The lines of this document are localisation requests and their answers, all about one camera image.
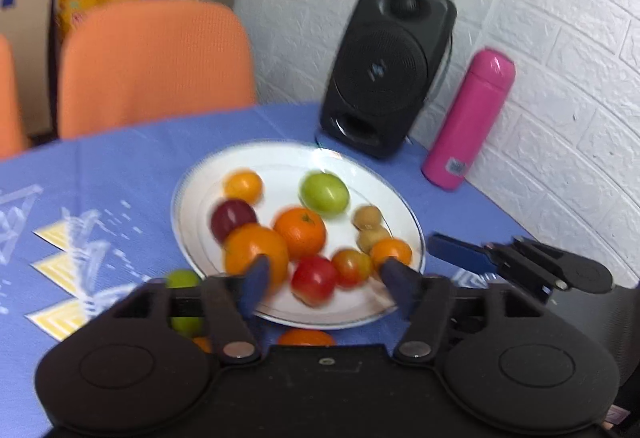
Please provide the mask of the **yellow-green grape back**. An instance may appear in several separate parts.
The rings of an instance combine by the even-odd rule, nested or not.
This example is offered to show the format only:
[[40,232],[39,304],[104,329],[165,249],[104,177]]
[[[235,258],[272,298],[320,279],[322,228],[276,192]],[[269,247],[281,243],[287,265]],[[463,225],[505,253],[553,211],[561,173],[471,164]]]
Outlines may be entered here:
[[359,231],[376,230],[382,223],[382,211],[375,205],[362,205],[352,215],[352,224]]

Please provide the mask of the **pink thermos bottle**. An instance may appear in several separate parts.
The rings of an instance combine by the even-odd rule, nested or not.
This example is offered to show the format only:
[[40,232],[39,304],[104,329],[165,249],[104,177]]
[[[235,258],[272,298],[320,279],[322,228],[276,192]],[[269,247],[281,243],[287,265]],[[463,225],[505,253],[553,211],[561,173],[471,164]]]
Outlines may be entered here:
[[513,86],[513,60],[495,49],[475,54],[431,150],[423,176],[446,191],[465,179]]

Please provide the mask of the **small red tomato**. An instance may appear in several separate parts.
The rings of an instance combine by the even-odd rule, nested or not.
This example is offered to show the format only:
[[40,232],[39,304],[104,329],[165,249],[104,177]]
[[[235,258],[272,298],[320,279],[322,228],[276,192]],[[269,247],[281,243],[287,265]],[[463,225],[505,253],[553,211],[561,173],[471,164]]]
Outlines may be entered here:
[[293,295],[311,308],[318,308],[329,302],[336,285],[336,268],[329,259],[321,256],[300,259],[291,279]]

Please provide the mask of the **orange chair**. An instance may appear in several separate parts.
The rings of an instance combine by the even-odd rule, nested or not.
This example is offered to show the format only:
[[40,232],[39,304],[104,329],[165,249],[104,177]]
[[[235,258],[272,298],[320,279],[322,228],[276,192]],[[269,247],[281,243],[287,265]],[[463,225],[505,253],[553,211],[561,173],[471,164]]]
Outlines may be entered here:
[[9,41],[0,38],[0,157],[11,158],[29,149],[18,101],[14,60]]
[[250,39],[220,3],[113,2],[89,12],[63,43],[63,140],[256,102]]

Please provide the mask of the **small orange kumquat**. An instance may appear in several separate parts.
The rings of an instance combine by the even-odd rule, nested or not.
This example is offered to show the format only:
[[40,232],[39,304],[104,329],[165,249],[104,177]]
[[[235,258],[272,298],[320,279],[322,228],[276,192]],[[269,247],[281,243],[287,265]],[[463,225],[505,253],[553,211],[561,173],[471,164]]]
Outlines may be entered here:
[[255,205],[262,199],[264,182],[255,171],[240,169],[226,176],[222,189],[225,198],[240,199],[247,204]]

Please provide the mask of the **white ceramic plate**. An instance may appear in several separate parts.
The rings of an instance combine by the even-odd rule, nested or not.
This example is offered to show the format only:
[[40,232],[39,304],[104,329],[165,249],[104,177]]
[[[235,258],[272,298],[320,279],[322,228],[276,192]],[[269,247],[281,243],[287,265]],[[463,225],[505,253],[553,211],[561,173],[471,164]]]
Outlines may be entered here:
[[177,185],[171,224],[201,276],[271,260],[259,317],[341,330],[395,308],[372,271],[386,256],[425,268],[424,236],[408,203],[382,177],[329,150],[256,142],[210,155]]

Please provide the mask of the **orange chair right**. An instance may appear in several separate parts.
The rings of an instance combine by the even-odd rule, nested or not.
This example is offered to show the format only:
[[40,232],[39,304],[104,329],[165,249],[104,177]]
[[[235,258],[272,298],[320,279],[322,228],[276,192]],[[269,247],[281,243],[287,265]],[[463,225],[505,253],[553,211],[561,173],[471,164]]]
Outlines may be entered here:
[[220,3],[113,2],[89,12],[63,43],[63,140],[256,102],[250,39]]

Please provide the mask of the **orange chair left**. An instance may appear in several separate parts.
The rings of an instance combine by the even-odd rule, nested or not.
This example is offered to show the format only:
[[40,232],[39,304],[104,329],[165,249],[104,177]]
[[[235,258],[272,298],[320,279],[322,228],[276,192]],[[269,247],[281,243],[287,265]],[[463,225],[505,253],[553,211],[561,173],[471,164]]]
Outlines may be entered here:
[[29,149],[18,101],[14,60],[9,41],[0,38],[0,157],[11,158]]

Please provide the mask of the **large orange in plate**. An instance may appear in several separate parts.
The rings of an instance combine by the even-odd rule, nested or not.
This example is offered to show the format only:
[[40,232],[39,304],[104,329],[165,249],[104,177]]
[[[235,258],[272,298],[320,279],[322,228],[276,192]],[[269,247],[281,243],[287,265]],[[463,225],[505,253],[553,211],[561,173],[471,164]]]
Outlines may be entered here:
[[274,295],[288,280],[288,247],[280,234],[258,223],[248,223],[232,231],[222,245],[224,272],[243,274],[260,255],[270,263],[268,294]]

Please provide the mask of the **red yellow apple fruit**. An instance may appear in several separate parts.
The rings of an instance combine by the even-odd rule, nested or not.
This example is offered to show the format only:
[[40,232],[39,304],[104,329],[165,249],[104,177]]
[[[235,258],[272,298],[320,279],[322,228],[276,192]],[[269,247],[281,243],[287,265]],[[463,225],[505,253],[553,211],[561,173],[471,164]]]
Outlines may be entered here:
[[369,280],[372,272],[372,261],[366,254],[353,248],[343,248],[331,258],[336,269],[336,284],[343,289],[362,286]]

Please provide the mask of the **green lime fruit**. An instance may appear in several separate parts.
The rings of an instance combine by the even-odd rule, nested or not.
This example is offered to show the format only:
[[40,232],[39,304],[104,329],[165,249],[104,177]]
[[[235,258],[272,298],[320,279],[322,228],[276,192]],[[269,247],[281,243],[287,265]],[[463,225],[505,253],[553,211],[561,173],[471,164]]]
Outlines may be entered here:
[[[201,278],[190,269],[179,269],[166,275],[166,286],[172,289],[195,287],[201,284]],[[172,299],[170,325],[183,337],[193,340],[205,335],[204,319],[195,317],[196,302],[193,299]]]

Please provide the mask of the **brown paper bag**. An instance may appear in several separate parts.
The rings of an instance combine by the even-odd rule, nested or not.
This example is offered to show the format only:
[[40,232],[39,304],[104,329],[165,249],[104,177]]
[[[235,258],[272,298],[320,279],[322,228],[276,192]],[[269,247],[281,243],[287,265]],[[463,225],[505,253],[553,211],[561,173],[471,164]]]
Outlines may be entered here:
[[1,0],[1,34],[13,53],[26,133],[55,130],[54,0]]

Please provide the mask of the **dark red plum on table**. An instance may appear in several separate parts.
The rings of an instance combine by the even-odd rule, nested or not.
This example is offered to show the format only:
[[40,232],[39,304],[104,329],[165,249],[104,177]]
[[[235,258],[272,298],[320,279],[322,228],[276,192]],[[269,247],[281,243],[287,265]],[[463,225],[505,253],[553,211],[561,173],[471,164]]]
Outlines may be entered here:
[[372,274],[378,277],[383,263],[390,258],[410,267],[412,262],[412,249],[409,244],[402,239],[388,237],[387,239],[380,239],[371,247],[369,257],[372,262]]

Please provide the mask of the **black speaker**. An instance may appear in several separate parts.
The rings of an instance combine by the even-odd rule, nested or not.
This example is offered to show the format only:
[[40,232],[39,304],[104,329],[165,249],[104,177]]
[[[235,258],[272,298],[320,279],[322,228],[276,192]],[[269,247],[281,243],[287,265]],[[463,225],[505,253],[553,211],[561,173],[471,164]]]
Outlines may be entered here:
[[451,0],[357,0],[320,113],[322,129],[369,156],[395,154],[450,46]]

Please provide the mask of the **orange tangerine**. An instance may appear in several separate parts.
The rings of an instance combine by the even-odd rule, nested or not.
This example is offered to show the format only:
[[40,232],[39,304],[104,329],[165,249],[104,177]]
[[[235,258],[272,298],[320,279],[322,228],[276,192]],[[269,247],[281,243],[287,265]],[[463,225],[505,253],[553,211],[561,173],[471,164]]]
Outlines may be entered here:
[[207,337],[205,336],[198,336],[198,337],[193,337],[192,338],[192,342],[198,346],[198,348],[201,349],[201,351],[204,351],[206,354],[212,354],[213,353],[213,348],[212,345],[210,344],[210,341]]
[[274,219],[273,230],[286,242],[292,262],[321,253],[326,246],[326,225],[314,211],[292,207],[281,211]]

